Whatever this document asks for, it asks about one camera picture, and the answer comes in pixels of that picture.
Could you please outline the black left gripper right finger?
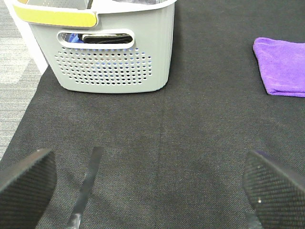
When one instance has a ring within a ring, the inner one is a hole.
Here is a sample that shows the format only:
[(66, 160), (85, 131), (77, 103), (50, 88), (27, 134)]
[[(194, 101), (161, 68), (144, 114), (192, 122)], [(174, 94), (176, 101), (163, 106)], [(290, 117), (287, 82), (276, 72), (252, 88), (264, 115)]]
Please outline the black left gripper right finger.
[(251, 229), (303, 229), (305, 177), (262, 151), (247, 154), (243, 188), (254, 210)]

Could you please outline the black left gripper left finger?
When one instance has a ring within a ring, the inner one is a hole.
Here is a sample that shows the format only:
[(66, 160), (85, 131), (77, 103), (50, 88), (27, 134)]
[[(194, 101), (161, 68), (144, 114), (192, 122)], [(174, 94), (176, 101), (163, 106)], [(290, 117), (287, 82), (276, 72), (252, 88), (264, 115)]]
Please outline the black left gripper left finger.
[(0, 173), (0, 227), (34, 229), (57, 183), (55, 153), (40, 149)]

